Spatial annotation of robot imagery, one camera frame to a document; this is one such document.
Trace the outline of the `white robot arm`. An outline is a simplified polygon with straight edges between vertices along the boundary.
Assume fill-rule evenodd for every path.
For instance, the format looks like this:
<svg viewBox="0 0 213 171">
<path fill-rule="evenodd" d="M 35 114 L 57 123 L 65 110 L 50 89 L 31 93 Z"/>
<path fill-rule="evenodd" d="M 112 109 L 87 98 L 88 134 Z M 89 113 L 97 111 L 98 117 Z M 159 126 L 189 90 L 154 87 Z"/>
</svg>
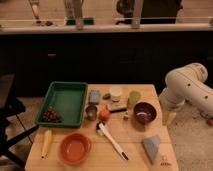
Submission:
<svg viewBox="0 0 213 171">
<path fill-rule="evenodd" d="M 182 108 L 186 100 L 213 117 L 213 88 L 204 84 L 207 78 L 208 71 L 200 63 L 191 63 L 166 74 L 166 87 L 159 95 L 165 126 L 173 121 L 176 111 Z"/>
</svg>

